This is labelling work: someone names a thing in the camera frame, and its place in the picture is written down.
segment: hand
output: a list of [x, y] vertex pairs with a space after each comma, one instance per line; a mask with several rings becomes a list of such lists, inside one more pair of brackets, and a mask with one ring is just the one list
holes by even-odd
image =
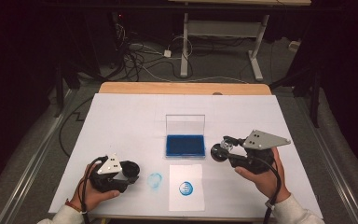
[[[276, 200], [276, 203], [280, 203], [290, 197], [290, 192], [284, 184], [284, 170], [281, 159], [279, 157], [278, 149], [276, 147], [273, 147], [272, 152], [274, 153], [276, 167], [278, 167], [278, 174], [281, 177], [282, 181], [281, 190], [279, 191]], [[257, 189], [260, 190], [260, 192], [262, 192], [268, 198], [271, 198], [274, 195], [275, 190], [277, 188], [277, 178], [271, 170], [268, 170], [267, 172], [260, 175], [255, 175], [252, 172], [246, 170], [245, 168], [238, 166], [235, 167], [235, 172], [237, 172], [243, 178], [254, 182]]]
[[[91, 167], [91, 171], [94, 169], [94, 167], [96, 166], [96, 164], [94, 164]], [[78, 188], [76, 188], [74, 197], [72, 198], [72, 200], [70, 201], [71, 204], [73, 204], [74, 206], [76, 206], [77, 208], [81, 209], [81, 202], [80, 199], [78, 197], [78, 195], [80, 194], [80, 196], [82, 195], [83, 192], [83, 185], [84, 185], [84, 176], [83, 178], [81, 178], [81, 180], [78, 183]], [[116, 198], [118, 195], [120, 195], [120, 192], [118, 190], [110, 190], [107, 191], [105, 193], [101, 193], [100, 191], [98, 191], [97, 189], [93, 188], [90, 181], [87, 181], [87, 185], [86, 185], [86, 195], [85, 195], [85, 201], [86, 201], [86, 206], [87, 206], [87, 211], [91, 211], [92, 209], [96, 208], [98, 206], [98, 204], [100, 202], [109, 200], [109, 199], [113, 199]]]

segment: desk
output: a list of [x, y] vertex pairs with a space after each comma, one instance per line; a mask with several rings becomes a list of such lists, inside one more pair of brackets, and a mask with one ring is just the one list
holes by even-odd
[[[236, 4], [236, 5], [285, 5], [285, 6], [309, 6], [310, 0], [170, 0], [190, 3], [217, 3], [217, 4]], [[214, 35], [214, 36], [234, 36], [234, 37], [255, 37], [255, 48], [248, 51], [249, 60], [257, 81], [263, 80], [260, 66], [257, 62], [257, 53], [263, 40], [264, 32], [267, 28], [269, 15], [264, 15], [261, 22], [239, 22], [239, 21], [191, 21], [188, 13], [185, 13], [183, 31], [183, 52], [181, 62], [181, 77], [187, 77], [188, 63], [188, 36], [189, 35]]]
[[[230, 95], [210, 95], [215, 92]], [[165, 116], [175, 112], [205, 115], [205, 159], [164, 157]], [[63, 200], [72, 196], [86, 164], [117, 153], [121, 160], [139, 164], [140, 178], [120, 197], [103, 202], [90, 216], [261, 221], [267, 209], [266, 198], [227, 162], [218, 163], [209, 154], [223, 135], [245, 137], [252, 129], [291, 139], [276, 97], [262, 84], [104, 83], [93, 99], [49, 212], [56, 213]], [[304, 207], [321, 217], [295, 144], [279, 150], [288, 188]], [[244, 154], [240, 147], [233, 152]], [[169, 211], [170, 165], [189, 164], [202, 166], [205, 210]], [[162, 176], [159, 190], [147, 185], [147, 178], [154, 173]]]

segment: blue stamp mark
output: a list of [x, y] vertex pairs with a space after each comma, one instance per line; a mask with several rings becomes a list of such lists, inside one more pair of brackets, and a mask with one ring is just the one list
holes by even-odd
[[161, 184], [162, 176], [158, 173], [153, 173], [147, 178], [147, 185], [151, 189], [158, 189], [159, 185]]
[[193, 193], [193, 186], [189, 182], [185, 181], [179, 186], [179, 191], [182, 195], [188, 196]]

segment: wristband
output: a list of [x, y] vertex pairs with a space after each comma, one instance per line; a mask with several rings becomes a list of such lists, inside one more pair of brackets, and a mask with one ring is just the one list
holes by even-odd
[[81, 213], [81, 209], [70, 203], [68, 199], [66, 199], [65, 205], [70, 206], [71, 208], [75, 209], [77, 212]]

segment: white sleeve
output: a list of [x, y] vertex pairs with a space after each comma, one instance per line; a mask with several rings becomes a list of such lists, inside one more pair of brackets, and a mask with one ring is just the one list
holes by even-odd
[[83, 216], [75, 209], [63, 205], [58, 213], [54, 216], [53, 220], [43, 219], [37, 224], [81, 224], [83, 223]]
[[304, 209], [292, 194], [289, 198], [280, 203], [275, 203], [272, 214], [278, 223], [282, 224], [323, 224], [324, 221], [313, 214], [310, 210]]

